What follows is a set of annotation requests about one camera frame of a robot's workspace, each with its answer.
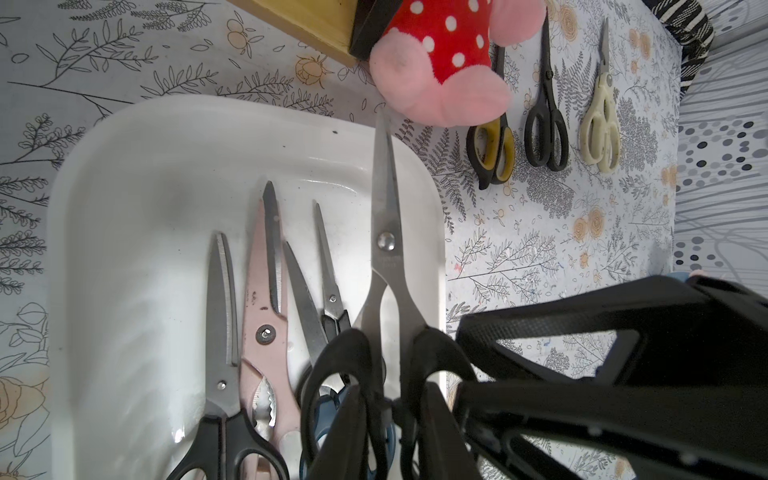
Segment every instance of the white container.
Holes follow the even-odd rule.
[[[442,327],[440,199],[417,156],[396,139],[394,146],[407,283],[427,322]],[[58,175],[48,222],[54,478],[163,480],[184,455],[204,404],[212,233],[229,239],[241,318],[267,180],[318,309],[313,200],[320,202],[336,280],[356,318],[370,282],[372,153],[370,127],[194,95],[142,102],[83,138]],[[309,357],[292,293],[289,309],[295,385]],[[391,397],[399,382],[396,317],[387,293]]]

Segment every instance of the striped fabric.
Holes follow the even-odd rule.
[[[699,0],[643,0],[680,45],[683,64],[680,70],[680,97],[690,87],[701,65],[707,60],[714,30]]]

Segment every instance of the table surface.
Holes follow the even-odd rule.
[[[45,218],[71,147],[103,118],[146,98],[213,94],[373,125],[384,102],[364,65],[326,58],[226,2],[6,0],[0,12],[0,479],[52,477],[48,419]],[[522,127],[538,96],[540,37],[507,49],[517,167],[477,190],[466,128],[398,117],[445,205],[446,320],[556,300],[670,270],[680,47],[641,0],[547,0],[558,106],[571,162],[525,160]],[[621,123],[615,174],[588,167],[578,126],[591,101],[603,17]],[[590,375],[613,335],[510,343],[570,376]],[[625,460],[537,441],[584,478],[632,478]],[[498,475],[485,468],[485,476]]]

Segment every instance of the serrated blade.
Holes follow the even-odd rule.
[[[270,441],[277,419],[277,402],[270,381],[261,379],[253,395],[251,422],[261,438]]]

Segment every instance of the scissors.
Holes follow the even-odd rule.
[[[293,296],[296,300],[296,308],[299,311],[299,318],[304,331],[306,344],[310,350],[310,366],[305,370],[305,373],[302,375],[302,380],[299,382],[299,388],[297,389],[299,394],[303,392],[306,380],[312,372],[312,365],[317,361],[317,357],[319,357],[327,343],[333,341],[333,339],[335,339],[341,332],[352,328],[349,324],[349,314],[344,308],[341,299],[339,286],[336,285],[336,277],[333,273],[333,261],[328,245],[328,237],[326,236],[326,227],[323,222],[323,212],[320,209],[320,205],[317,203],[315,203],[314,214],[317,239],[320,245],[320,266],[323,272],[324,309],[320,316],[317,314],[315,303],[306,286],[304,275],[301,272],[296,256],[293,254],[293,249],[287,241],[284,243],[286,264],[288,266],[291,286],[293,287]],[[318,325],[322,326],[322,332],[318,331]],[[341,388],[338,393],[329,386],[323,386],[320,389],[322,395],[319,396],[315,403],[314,438],[316,442],[320,442],[320,440],[328,434],[330,426],[336,418],[336,412],[346,398],[348,392],[347,386],[350,384],[349,376],[342,374],[341,380],[344,382],[344,387]],[[387,426],[388,465],[392,464],[392,460],[395,456],[395,441],[395,427],[390,423]],[[308,470],[306,467],[306,455],[304,455],[304,457],[305,458],[302,458],[301,464],[301,478],[306,477]],[[376,470],[369,469],[368,479],[372,480],[375,475]]]
[[[504,47],[496,45],[496,58],[493,70],[504,78]],[[485,156],[478,156],[476,144],[478,132],[484,131],[487,138]],[[488,188],[489,184],[503,184],[515,169],[515,137],[508,126],[506,112],[501,117],[487,124],[470,127],[467,132],[467,157],[479,179],[480,190]]]
[[[275,445],[298,478],[301,460],[300,412],[288,379],[288,321],[283,234],[275,187],[267,182],[259,202],[248,266],[243,313],[240,400],[257,432]],[[246,460],[248,478],[257,463]]]
[[[235,289],[227,238],[216,233],[208,263],[205,326],[205,408],[189,451],[167,480],[200,469],[207,480],[237,480],[251,453],[266,459],[280,480],[288,480],[283,457],[254,430],[240,404]]]
[[[614,102],[614,76],[611,74],[610,37],[608,19],[603,20],[603,38],[600,46],[600,73],[594,86],[592,103],[581,122],[579,141],[581,155],[587,165],[597,164],[601,172],[609,174],[619,166],[621,137]]]
[[[538,101],[528,112],[525,121],[525,156],[534,167],[544,164],[549,170],[560,171],[568,165],[568,129],[565,126],[563,114],[554,103],[554,90],[552,78],[554,72],[549,61],[549,14],[544,17],[544,26],[541,28],[541,93]],[[538,156],[535,155],[533,144],[533,123],[538,120]],[[560,137],[560,158],[556,158],[554,152],[555,133]]]
[[[377,118],[373,152],[371,285],[360,312],[359,329],[347,329],[337,335],[320,354],[306,382],[301,402],[305,406],[301,412],[301,437],[303,451],[310,464],[308,480],[362,478],[368,468],[369,443],[366,436],[376,458],[375,478],[386,478],[389,463],[385,426],[393,419],[402,429],[400,469],[403,478],[410,480],[418,477],[412,464],[415,447],[419,439],[429,437],[435,431],[419,427],[420,422],[429,421],[424,417],[425,412],[429,418],[443,413],[444,419],[453,422],[437,385],[428,382],[427,377],[447,370],[463,379],[475,379],[475,372],[463,351],[449,336],[427,325],[408,291],[392,136],[389,121],[383,113],[379,113]],[[399,311],[400,398],[396,400],[384,397],[379,311],[387,287],[392,290]],[[347,396],[318,456],[313,403],[323,381],[336,373],[347,373],[354,377],[356,383],[348,387]],[[434,406],[424,410],[424,399],[434,402],[435,398]],[[444,427],[446,422],[429,425]],[[469,473],[462,478],[480,479],[472,455],[461,440],[458,426],[453,425],[451,438],[457,447],[452,450],[452,455],[466,456],[467,465],[471,466]],[[428,455],[429,449],[421,446],[420,456]],[[349,461],[338,459],[337,454]],[[425,478],[429,478],[425,467],[427,461],[419,466],[420,473],[427,475]]]

